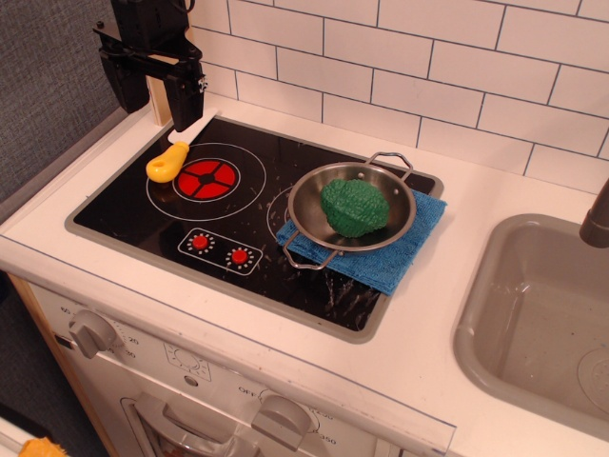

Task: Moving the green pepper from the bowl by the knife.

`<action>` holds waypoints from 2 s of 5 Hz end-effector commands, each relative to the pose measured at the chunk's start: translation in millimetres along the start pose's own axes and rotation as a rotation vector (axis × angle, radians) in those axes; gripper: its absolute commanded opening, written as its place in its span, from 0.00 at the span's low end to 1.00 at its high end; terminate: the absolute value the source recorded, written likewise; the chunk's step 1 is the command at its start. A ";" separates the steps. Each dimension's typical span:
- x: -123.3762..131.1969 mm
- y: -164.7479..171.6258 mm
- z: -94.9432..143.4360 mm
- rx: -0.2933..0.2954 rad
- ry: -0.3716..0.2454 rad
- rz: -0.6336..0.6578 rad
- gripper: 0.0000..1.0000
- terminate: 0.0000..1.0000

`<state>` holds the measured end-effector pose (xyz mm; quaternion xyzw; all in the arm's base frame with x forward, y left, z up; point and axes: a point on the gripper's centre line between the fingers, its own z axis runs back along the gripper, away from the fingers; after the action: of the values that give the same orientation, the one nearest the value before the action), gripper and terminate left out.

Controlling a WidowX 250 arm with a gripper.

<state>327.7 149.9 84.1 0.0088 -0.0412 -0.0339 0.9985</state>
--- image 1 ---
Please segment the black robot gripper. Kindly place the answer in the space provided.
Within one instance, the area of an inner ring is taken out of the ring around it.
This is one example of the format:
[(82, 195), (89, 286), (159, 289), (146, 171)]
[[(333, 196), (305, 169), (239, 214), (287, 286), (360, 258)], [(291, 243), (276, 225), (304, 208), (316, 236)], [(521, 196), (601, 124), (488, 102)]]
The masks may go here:
[(188, 129), (203, 116), (206, 76), (202, 53), (186, 37), (183, 1), (113, 1), (114, 18), (98, 21), (102, 67), (127, 113), (149, 101), (146, 76), (164, 77), (174, 128)]

